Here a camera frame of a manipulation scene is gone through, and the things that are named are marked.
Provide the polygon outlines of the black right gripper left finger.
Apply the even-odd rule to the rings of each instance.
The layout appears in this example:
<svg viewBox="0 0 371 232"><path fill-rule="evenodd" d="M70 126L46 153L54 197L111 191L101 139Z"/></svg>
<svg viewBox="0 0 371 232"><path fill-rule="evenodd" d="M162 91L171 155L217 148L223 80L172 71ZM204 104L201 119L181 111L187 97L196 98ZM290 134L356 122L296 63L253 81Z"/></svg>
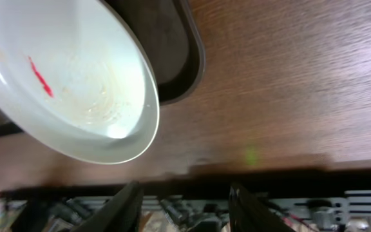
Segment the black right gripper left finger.
<svg viewBox="0 0 371 232"><path fill-rule="evenodd" d="M73 232L136 232L140 228L144 190L138 182L124 186Z"/></svg>

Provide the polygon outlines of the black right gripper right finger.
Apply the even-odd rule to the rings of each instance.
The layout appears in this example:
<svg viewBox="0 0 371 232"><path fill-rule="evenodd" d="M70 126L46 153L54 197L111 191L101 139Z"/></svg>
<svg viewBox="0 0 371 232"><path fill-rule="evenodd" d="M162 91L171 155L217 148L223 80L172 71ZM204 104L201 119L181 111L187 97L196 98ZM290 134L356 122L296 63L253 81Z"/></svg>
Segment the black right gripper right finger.
<svg viewBox="0 0 371 232"><path fill-rule="evenodd" d="M231 184L229 218L232 232L294 232L247 189Z"/></svg>

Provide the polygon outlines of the cream white plate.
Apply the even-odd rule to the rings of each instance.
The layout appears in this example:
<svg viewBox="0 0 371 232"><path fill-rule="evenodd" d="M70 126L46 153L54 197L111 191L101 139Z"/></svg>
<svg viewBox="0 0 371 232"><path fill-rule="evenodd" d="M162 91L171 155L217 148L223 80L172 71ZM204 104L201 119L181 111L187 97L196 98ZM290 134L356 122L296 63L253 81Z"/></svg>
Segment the cream white plate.
<svg viewBox="0 0 371 232"><path fill-rule="evenodd" d="M155 75L105 1L0 0L0 110L69 157L120 164L153 142Z"/></svg>

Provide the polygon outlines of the dark brown serving tray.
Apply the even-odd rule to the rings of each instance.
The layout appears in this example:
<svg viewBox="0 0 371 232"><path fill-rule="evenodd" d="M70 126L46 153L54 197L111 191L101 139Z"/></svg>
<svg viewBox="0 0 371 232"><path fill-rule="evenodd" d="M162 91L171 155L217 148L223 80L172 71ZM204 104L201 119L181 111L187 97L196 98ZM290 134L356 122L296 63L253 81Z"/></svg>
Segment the dark brown serving tray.
<svg viewBox="0 0 371 232"><path fill-rule="evenodd" d="M194 90L205 52L187 1L105 1L142 45L157 84L159 106ZM0 110L0 137L23 130Z"/></svg>

